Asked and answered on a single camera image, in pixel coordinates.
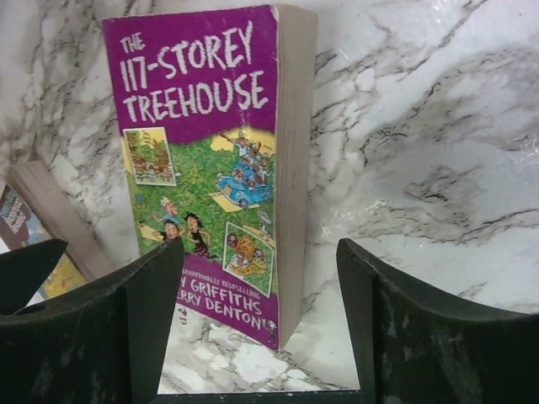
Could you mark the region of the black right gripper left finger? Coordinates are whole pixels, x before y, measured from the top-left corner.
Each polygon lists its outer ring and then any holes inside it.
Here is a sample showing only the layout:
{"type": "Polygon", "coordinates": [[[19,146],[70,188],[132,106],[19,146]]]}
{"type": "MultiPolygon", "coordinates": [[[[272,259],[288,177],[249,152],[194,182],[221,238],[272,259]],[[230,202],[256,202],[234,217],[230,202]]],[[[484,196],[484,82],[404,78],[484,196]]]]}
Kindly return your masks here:
{"type": "Polygon", "coordinates": [[[41,303],[1,314],[4,403],[148,403],[157,397],[184,265],[167,241],[41,303]]]}

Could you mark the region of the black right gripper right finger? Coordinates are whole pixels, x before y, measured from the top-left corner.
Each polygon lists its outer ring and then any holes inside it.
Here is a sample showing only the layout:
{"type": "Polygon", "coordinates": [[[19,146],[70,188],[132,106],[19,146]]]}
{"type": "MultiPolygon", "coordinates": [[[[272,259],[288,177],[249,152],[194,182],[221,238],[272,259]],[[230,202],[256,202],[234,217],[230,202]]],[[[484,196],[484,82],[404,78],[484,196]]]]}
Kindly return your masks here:
{"type": "Polygon", "coordinates": [[[537,402],[537,315],[452,295],[347,238],[336,261],[364,402],[537,402]]]}

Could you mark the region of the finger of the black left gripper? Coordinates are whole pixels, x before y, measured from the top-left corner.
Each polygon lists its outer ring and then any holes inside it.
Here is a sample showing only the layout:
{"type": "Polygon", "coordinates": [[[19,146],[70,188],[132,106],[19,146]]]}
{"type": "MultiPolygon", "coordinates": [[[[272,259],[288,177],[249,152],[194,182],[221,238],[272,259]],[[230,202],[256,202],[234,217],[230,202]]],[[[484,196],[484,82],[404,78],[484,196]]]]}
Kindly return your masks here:
{"type": "Polygon", "coordinates": [[[26,307],[67,250],[67,242],[50,239],[1,254],[1,314],[26,307]]]}

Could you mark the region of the Brideshead Revisited paperback book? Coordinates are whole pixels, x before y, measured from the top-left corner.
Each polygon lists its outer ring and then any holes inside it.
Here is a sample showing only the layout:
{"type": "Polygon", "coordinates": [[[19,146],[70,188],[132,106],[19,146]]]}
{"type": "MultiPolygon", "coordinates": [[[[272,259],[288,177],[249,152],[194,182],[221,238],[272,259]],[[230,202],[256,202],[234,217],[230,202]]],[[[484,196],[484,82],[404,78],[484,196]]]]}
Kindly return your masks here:
{"type": "Polygon", "coordinates": [[[87,223],[45,164],[17,163],[1,178],[1,251],[58,238],[67,250],[29,300],[31,304],[74,290],[115,271],[87,223]]]}

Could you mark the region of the purple green bottom book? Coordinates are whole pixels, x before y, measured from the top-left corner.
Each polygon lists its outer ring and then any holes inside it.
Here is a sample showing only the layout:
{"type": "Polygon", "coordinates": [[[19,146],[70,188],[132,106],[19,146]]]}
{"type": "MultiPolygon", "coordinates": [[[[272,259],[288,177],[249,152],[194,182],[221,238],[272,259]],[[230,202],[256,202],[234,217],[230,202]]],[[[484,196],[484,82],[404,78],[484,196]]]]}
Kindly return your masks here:
{"type": "Polygon", "coordinates": [[[103,31],[141,252],[179,239],[178,303],[283,348],[301,318],[317,15],[262,4],[103,31]]]}

